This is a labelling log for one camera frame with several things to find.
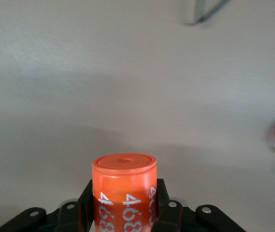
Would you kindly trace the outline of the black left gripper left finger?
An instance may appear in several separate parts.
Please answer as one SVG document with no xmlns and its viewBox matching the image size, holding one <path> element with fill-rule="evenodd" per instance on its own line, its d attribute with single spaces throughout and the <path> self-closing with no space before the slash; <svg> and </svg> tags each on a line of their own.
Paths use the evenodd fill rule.
<svg viewBox="0 0 275 232">
<path fill-rule="evenodd" d="M 77 200 L 62 203 L 52 213 L 33 207 L 0 226 L 0 232 L 88 232 L 94 221 L 92 181 Z"/>
</svg>

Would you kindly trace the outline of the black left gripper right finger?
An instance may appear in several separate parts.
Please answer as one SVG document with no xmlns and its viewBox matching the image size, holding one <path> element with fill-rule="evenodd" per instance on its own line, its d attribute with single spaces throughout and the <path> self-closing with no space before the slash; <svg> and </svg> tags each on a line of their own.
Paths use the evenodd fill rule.
<svg viewBox="0 0 275 232">
<path fill-rule="evenodd" d="M 157 179 L 158 219 L 152 232 L 245 232 L 214 205 L 201 205 L 195 211 L 169 197 L 164 179 Z"/>
</svg>

